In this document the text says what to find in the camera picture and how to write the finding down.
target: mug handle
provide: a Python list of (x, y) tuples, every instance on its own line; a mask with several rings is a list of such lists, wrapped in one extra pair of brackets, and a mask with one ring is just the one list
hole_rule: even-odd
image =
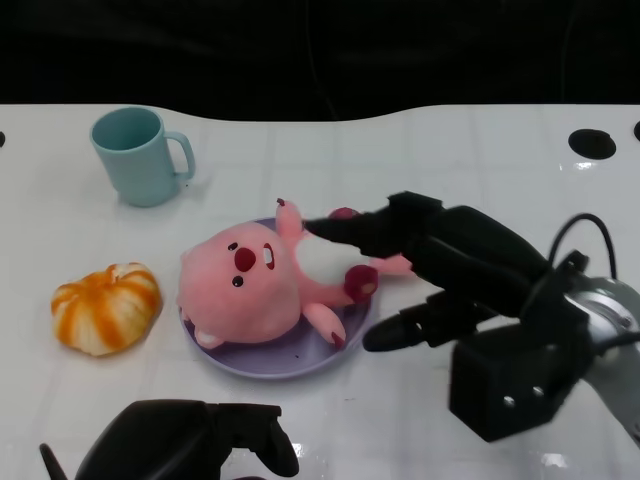
[(189, 168), (189, 171), (176, 172), (176, 178), (178, 180), (191, 180), (196, 173), (196, 159), (193, 156), (193, 150), (191, 149), (189, 139), (186, 137), (186, 135), (183, 135), (180, 132), (165, 132), (164, 138), (175, 140), (180, 145), (182, 145), (184, 154), (187, 157), (187, 167)]

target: pink plush toy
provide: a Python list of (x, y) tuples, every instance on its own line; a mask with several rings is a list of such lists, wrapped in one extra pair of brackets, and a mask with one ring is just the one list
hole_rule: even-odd
[[(256, 222), (224, 230), (182, 256), (178, 305), (204, 348), (260, 343), (289, 331), (300, 313), (341, 348), (345, 330), (330, 307), (365, 302), (378, 273), (409, 274), (401, 256), (370, 259), (304, 230), (291, 202), (278, 199), (276, 231)], [(333, 217), (351, 217), (349, 208)]]

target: plush toy nose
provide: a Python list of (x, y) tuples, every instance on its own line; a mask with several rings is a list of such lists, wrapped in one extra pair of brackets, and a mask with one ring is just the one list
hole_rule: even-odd
[(239, 248), (234, 257), (236, 268), (241, 272), (248, 272), (256, 263), (256, 254), (248, 248)]

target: white tabletop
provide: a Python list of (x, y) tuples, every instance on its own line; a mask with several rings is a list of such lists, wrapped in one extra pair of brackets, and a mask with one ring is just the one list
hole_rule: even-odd
[[(304, 480), (638, 478), (640, 452), (586, 384), (551, 425), (486, 444), (447, 410), (449, 348), (359, 352), (303, 380), (256, 382), (215, 369), (188, 346), (174, 299), (181, 252), (273, 214), (277, 197), (311, 217), (374, 209), (401, 190), (477, 207), (545, 253), (570, 215), (596, 213), (613, 235), (620, 278), (640, 288), (640, 107), (430, 107), (335, 124), (232, 123), (158, 109), (168, 130), (191, 140), (198, 173), (153, 209), (117, 202), (89, 143), (92, 123), (113, 108), (0, 106), (0, 478), (46, 479), (41, 442), (72, 478), (107, 423), (148, 398), (282, 406)], [(616, 155), (577, 156), (567, 138), (578, 128), (610, 133)], [(179, 147), (171, 149), (182, 165)], [(576, 227), (564, 245), (591, 256), (589, 273), (607, 273), (594, 227)], [(55, 288), (128, 261), (156, 274), (166, 301), (146, 341), (103, 359), (60, 346), (49, 311)], [(385, 285), (381, 315), (432, 291), (417, 281)], [(274, 478), (242, 452), (223, 474)]]

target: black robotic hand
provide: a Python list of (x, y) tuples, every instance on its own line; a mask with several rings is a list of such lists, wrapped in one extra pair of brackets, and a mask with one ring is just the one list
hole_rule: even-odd
[[(105, 429), (76, 480), (218, 480), (233, 448), (254, 452), (273, 473), (298, 474), (298, 459), (278, 424), (280, 407), (190, 400), (132, 403)], [(66, 480), (40, 446), (51, 480)]]
[(435, 347), (475, 332), (495, 315), (517, 317), (550, 263), (527, 241), (470, 207), (411, 192), (351, 219), (307, 221), (313, 234), (360, 248), (364, 255), (402, 254), (422, 279), (443, 288), (427, 303), (400, 312), (365, 337), (367, 350), (427, 341)]
[[(588, 259), (574, 251), (557, 268), (533, 246), (470, 207), (404, 192), (351, 219), (306, 222), (313, 234), (367, 256), (402, 254), (443, 290), (367, 332), (369, 351), (457, 340), (449, 409), (487, 441), (551, 421), (593, 359), (589, 316), (566, 294)], [(477, 331), (497, 315), (514, 325)]]

